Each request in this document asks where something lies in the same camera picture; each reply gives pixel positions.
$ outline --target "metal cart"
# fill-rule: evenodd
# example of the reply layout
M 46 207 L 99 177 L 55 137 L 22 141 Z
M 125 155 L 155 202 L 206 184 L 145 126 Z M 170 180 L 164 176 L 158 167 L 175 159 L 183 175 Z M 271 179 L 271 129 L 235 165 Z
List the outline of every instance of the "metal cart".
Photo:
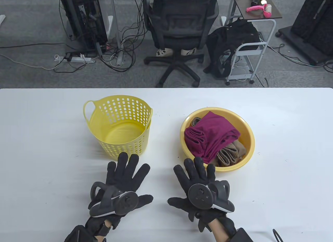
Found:
M 227 86 L 230 85 L 230 80 L 250 79 L 250 83 L 251 84 L 254 83 L 253 78 L 258 70 L 260 62 L 263 58 L 263 55 L 267 49 L 267 46 L 275 31 L 275 28 L 276 28 L 275 18 L 282 18 L 280 12 L 278 11 L 278 9 L 276 8 L 276 6 L 273 4 L 273 2 L 271 0 L 266 0 L 268 2 L 268 4 L 271 4 L 273 7 L 271 18 L 264 18 L 262 12 L 259 12 L 259 13 L 246 12 L 246 8 L 251 5 L 251 1 L 252 0 L 231 0 L 230 5 L 229 5 L 229 10 L 228 10 L 228 15 L 226 17 L 221 17 L 222 26 L 224 26 L 225 24 L 228 24 L 230 21 L 233 21 L 235 18 L 240 18 L 240 17 L 244 18 L 248 22 L 272 22 L 273 26 L 270 30 L 270 34 L 269 34 L 267 40 L 264 40 L 264 38 L 261 36 L 261 42 L 245 43 L 236 49 L 235 55 L 232 58 L 231 72 L 230 72 L 229 76 L 226 78 Z M 238 9 L 239 9 L 241 15 L 235 15 L 236 6 L 238 6 Z M 240 49 L 245 46 L 259 46 L 259 47 L 256 50 L 240 51 Z M 259 55 L 260 56 L 254 69 L 250 62 L 249 55 Z M 246 67 L 241 67 L 243 70 L 245 70 L 245 74 L 238 74 L 239 71 L 237 71 L 237 70 L 239 70 L 239 69 L 235 69 L 235 68 L 237 68 L 237 62 L 238 62 L 238 61 L 236 61 L 237 59 L 239 59 L 238 61 L 241 60 L 242 62 L 246 63 L 246 65 L 247 65 Z

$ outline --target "brown cloth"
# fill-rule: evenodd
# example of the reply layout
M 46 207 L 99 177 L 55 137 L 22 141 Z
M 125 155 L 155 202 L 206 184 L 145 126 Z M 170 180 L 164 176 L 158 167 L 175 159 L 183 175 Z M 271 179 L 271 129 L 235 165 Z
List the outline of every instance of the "brown cloth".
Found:
M 195 126 L 201 119 L 195 117 L 191 126 Z M 216 158 L 212 161 L 215 166 L 227 167 L 237 164 L 243 159 L 243 156 L 246 154 L 246 148 L 238 140 L 230 143 L 223 149 L 221 149 L 217 154 Z

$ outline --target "basket handle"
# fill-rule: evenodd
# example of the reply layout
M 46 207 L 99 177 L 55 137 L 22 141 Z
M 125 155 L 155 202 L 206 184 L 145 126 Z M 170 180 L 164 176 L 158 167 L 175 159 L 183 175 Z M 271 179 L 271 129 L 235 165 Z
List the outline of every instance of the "basket handle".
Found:
M 151 118 L 152 118 L 152 109 L 150 110 L 149 120 L 148 120 L 148 122 L 146 124 L 146 127 L 145 127 L 146 130 L 150 128 Z
M 95 102 L 94 101 L 87 101 L 84 105 L 83 105 L 83 115 L 84 115 L 84 118 L 86 119 L 86 122 L 87 124 L 89 125 L 89 122 L 90 120 L 87 119 L 87 116 L 86 116 L 86 106 L 89 102 L 92 102 L 94 105 L 95 105 Z

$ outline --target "office chair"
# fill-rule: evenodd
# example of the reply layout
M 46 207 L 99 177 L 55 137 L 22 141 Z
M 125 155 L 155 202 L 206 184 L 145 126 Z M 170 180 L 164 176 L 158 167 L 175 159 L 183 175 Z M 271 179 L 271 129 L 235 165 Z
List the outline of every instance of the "office chair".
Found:
M 163 87 L 170 73 L 180 68 L 187 72 L 198 87 L 200 77 L 185 62 L 198 59 L 203 63 L 203 54 L 181 55 L 181 50 L 202 49 L 206 44 L 209 30 L 219 14 L 217 0 L 143 0 L 146 29 L 151 31 L 155 47 L 173 49 L 170 57 L 146 57 L 144 63 L 152 61 L 170 64 L 156 87 Z

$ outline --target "hand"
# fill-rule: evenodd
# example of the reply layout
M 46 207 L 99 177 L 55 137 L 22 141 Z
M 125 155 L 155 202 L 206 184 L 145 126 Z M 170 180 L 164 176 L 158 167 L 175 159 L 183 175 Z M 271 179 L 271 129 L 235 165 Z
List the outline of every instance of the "hand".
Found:
M 137 173 L 133 176 L 139 162 L 139 156 L 132 154 L 128 163 L 127 160 L 128 155 L 126 153 L 121 153 L 118 156 L 118 165 L 116 165 L 114 161 L 107 165 L 106 185 L 113 185 L 122 192 L 136 192 L 148 174 L 150 166 L 148 164 L 143 164 Z M 102 200 L 104 192 L 105 191 L 102 189 L 98 191 L 95 199 L 89 204 L 88 209 Z M 153 196 L 151 195 L 139 196 L 136 209 L 151 203 L 152 200 Z M 111 214 L 103 218 L 110 221 L 112 223 L 113 229 L 115 229 L 118 226 L 121 217 L 123 216 Z
M 184 166 L 188 173 L 188 177 L 186 176 L 183 168 L 180 165 L 176 165 L 174 167 L 174 172 L 186 195 L 188 195 L 188 190 L 192 185 L 207 185 L 208 183 L 215 181 L 215 166 L 213 164 L 209 164 L 207 166 L 206 174 L 205 167 L 203 166 L 203 161 L 199 157 L 195 157 L 194 161 L 192 161 L 191 159 L 184 160 Z M 188 212 L 188 218 L 191 222 L 194 221 L 194 217 L 198 218 L 198 228 L 200 232 L 202 232 L 205 227 L 209 231 L 211 231 L 210 227 L 208 226 L 210 222 L 212 222 L 216 218 L 222 220 L 226 217 L 226 212 L 217 209 L 198 209 L 189 201 L 188 198 L 170 198 L 168 199 L 168 204 Z

